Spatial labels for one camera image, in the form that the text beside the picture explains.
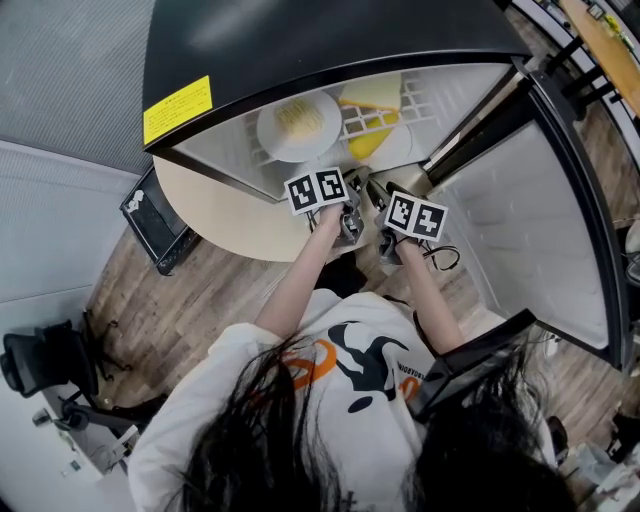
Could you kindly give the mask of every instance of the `yellow object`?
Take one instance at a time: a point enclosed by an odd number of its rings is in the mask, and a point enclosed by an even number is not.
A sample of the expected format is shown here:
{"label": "yellow object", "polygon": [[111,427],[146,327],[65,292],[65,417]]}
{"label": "yellow object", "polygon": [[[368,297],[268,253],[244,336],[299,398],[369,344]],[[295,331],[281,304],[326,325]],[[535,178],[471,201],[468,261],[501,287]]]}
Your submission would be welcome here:
{"label": "yellow object", "polygon": [[[398,122],[398,114],[385,114],[382,116],[385,124],[395,124]],[[382,126],[379,117],[367,123],[367,129],[378,128]],[[349,151],[356,160],[364,160],[370,157],[373,152],[380,147],[380,144],[389,136],[393,128],[377,130],[366,135],[359,135],[349,141]]]}
{"label": "yellow object", "polygon": [[315,105],[301,98],[278,107],[275,116],[283,131],[295,139],[310,137],[324,125],[324,117]]}
{"label": "yellow object", "polygon": [[209,77],[204,76],[145,110],[142,114],[145,145],[212,108]]}
{"label": "yellow object", "polygon": [[344,86],[338,103],[398,112],[402,103],[400,99],[401,86],[401,73],[355,80]]}
{"label": "yellow object", "polygon": [[611,27],[611,30],[613,30],[616,34],[619,34],[621,32],[618,21],[613,16],[611,16],[611,14],[605,14],[604,20]]}

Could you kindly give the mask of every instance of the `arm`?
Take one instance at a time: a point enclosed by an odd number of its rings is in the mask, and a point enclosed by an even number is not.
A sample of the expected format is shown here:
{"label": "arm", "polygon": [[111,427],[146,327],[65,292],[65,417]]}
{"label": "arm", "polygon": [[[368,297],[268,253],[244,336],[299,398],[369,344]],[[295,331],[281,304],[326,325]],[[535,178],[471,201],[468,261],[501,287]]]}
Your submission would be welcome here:
{"label": "arm", "polygon": [[329,251],[340,234],[342,203],[320,212],[320,225],[263,306],[255,324],[281,339],[295,334]]}
{"label": "arm", "polygon": [[396,247],[396,252],[407,273],[420,327],[431,346],[439,354],[445,354],[463,345],[462,331],[427,269],[420,248],[403,241]]}

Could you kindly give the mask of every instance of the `warning label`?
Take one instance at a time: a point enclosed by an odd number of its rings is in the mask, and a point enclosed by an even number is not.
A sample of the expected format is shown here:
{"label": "warning label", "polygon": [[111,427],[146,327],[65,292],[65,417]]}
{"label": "warning label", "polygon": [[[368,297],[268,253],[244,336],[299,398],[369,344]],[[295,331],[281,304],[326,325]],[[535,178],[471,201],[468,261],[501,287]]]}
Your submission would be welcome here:
{"label": "warning label", "polygon": [[142,122],[145,145],[212,108],[209,77],[204,76],[144,112]]}

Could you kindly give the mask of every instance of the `orange print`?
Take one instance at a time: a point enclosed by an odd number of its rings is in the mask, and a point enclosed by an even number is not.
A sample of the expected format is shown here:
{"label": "orange print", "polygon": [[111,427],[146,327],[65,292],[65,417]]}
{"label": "orange print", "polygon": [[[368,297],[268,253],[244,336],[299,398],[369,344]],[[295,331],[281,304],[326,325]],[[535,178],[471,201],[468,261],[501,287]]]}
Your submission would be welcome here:
{"label": "orange print", "polygon": [[418,384],[418,379],[416,379],[415,377],[407,377],[402,381],[402,384],[400,384],[400,389],[404,394],[405,402],[408,402],[415,396],[415,394],[418,392],[419,386],[420,384]]}
{"label": "orange print", "polygon": [[287,359],[284,362],[287,366],[293,366],[295,368],[300,368],[306,371],[306,373],[301,377],[296,377],[295,379],[293,379],[293,388],[296,391],[305,386],[308,386],[318,379],[321,379],[336,366],[336,361],[338,360],[338,352],[333,343],[329,343],[326,340],[317,340],[314,345],[316,343],[318,345],[322,345],[327,349],[327,357],[325,357],[324,361],[322,361],[321,363],[316,364],[315,368],[314,362],[307,359]]}

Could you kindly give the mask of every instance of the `wooden table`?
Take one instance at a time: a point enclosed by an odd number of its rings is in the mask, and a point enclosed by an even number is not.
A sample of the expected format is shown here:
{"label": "wooden table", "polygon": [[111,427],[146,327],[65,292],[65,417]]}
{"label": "wooden table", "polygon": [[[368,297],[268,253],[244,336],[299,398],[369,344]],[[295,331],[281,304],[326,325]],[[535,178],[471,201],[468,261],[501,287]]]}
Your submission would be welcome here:
{"label": "wooden table", "polygon": [[[259,260],[293,261],[309,238],[304,215],[291,215],[286,201],[267,203],[162,158],[153,157],[153,161],[162,191],[176,213],[218,247]],[[431,190],[426,172],[417,164],[376,173],[375,179],[382,185],[393,181],[416,195]],[[366,193],[361,199],[365,228],[360,240],[335,254],[362,247],[377,237],[373,220],[378,212]]]}
{"label": "wooden table", "polygon": [[560,6],[578,32],[578,37],[549,61],[546,72],[552,74],[584,43],[598,65],[565,87],[562,92],[567,96],[574,94],[606,74],[611,83],[587,94],[581,98],[581,102],[585,105],[591,103],[615,88],[635,114],[640,116],[640,69],[627,47],[618,37],[610,35],[602,21],[594,19],[587,12],[587,5],[582,0],[560,0]]}

